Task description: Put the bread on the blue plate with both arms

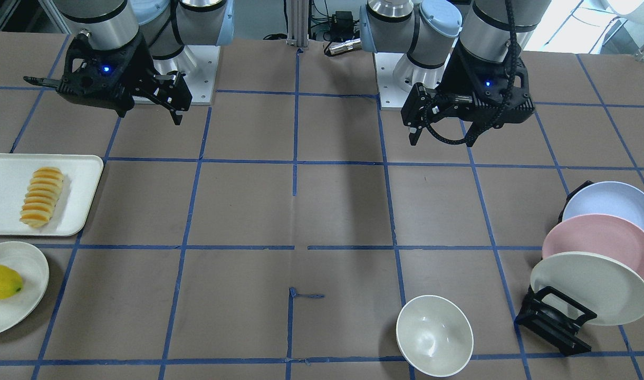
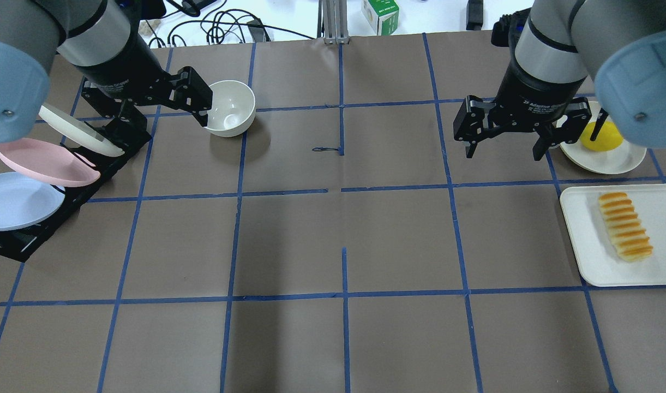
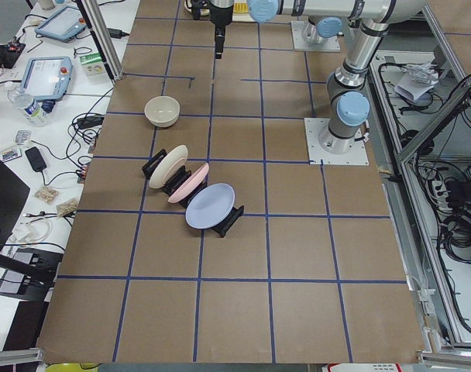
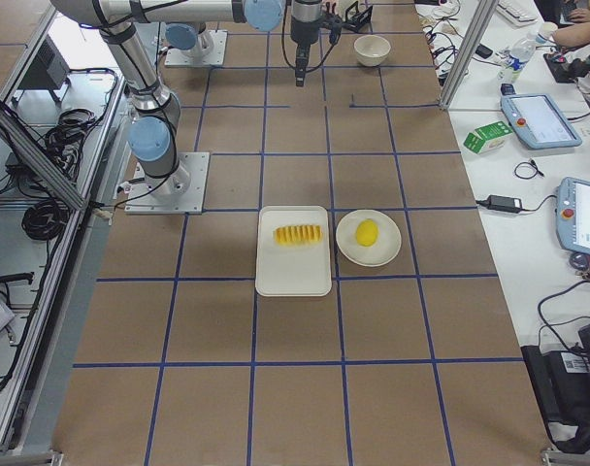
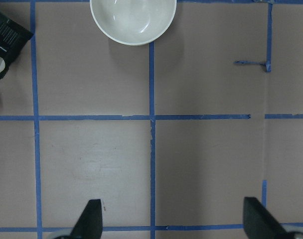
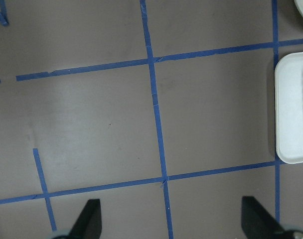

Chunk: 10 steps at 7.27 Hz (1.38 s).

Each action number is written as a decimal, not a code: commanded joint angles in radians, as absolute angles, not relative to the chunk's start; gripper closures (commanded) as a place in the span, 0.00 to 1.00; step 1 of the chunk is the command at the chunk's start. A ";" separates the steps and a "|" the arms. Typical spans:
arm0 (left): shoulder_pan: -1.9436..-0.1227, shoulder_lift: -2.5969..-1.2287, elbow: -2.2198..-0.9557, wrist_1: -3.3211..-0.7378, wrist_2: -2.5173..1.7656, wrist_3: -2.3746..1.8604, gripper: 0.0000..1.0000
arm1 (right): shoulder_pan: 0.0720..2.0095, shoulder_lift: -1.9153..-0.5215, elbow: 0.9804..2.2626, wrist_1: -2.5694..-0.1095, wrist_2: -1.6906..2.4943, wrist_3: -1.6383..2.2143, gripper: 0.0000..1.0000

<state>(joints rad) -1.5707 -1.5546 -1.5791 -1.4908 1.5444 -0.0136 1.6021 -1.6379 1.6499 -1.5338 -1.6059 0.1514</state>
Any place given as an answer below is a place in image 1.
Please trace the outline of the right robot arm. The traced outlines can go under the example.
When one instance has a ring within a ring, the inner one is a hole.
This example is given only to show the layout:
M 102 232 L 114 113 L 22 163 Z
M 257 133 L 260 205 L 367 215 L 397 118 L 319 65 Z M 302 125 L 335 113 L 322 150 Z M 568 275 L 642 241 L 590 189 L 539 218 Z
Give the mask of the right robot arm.
M 192 46 L 229 45 L 232 1 L 54 1 L 75 36 L 60 79 L 24 77 L 76 105 L 124 117 L 136 97 L 166 108 L 180 125 L 201 72 Z

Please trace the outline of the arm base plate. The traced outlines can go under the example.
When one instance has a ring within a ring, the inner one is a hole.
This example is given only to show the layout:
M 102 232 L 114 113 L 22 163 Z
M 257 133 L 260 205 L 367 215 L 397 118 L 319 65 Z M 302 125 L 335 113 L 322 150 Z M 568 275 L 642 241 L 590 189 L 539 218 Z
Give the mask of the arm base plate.
M 438 68 L 421 68 L 412 63 L 406 53 L 375 53 L 374 65 L 381 108 L 401 110 L 415 83 L 422 83 L 428 89 L 436 88 L 448 62 L 449 56 Z
M 192 106 L 210 106 L 213 103 L 214 85 L 222 48 L 211 45 L 186 45 L 175 57 L 154 60 L 161 74 L 177 70 L 184 73 L 185 82 L 192 95 Z

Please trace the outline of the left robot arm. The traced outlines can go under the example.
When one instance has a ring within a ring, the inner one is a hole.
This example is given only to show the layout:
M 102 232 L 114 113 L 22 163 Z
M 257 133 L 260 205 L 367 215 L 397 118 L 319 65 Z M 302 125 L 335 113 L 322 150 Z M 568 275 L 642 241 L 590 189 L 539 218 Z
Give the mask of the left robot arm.
M 472 147 L 491 128 L 535 111 L 523 48 L 549 1 L 473 1 L 466 14 L 448 1 L 368 1 L 362 48 L 401 53 L 408 96 L 401 120 L 416 145 L 423 131 Z

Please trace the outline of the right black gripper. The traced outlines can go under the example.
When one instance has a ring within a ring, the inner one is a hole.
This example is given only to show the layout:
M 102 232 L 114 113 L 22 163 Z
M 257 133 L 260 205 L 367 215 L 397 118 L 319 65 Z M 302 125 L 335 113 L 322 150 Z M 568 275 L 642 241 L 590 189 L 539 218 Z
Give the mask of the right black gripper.
M 96 50 L 91 43 L 87 33 L 76 34 L 67 48 L 60 79 L 30 75 L 23 79 L 54 89 L 73 104 L 114 110 L 119 117 L 134 107 L 135 97 L 146 97 L 166 108 L 174 125 L 181 124 L 193 98 L 185 74 L 158 74 L 141 32 L 114 50 Z

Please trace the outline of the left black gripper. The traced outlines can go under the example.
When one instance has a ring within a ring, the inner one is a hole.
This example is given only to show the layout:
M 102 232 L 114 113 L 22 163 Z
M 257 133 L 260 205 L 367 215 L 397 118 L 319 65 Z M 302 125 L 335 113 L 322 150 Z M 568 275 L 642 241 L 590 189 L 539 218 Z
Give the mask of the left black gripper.
M 401 108 L 401 120 L 409 128 L 409 144 L 415 146 L 426 130 L 445 144 L 472 147 L 491 128 L 520 124 L 534 115 L 527 68 L 520 52 L 519 46 L 510 43 L 501 62 L 488 62 L 457 42 L 438 87 L 414 84 Z M 451 117 L 471 122 L 464 138 L 447 139 L 432 127 Z

